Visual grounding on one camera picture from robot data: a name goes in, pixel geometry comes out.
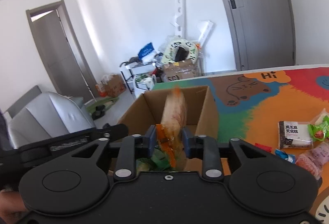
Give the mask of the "person's left hand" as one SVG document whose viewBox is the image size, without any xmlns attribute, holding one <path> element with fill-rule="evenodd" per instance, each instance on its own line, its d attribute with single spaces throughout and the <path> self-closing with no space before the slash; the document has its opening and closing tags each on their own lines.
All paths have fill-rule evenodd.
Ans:
<svg viewBox="0 0 329 224">
<path fill-rule="evenodd" d="M 16 223 L 21 215 L 27 212 L 19 192 L 1 191 L 1 220 L 5 223 Z"/>
</svg>

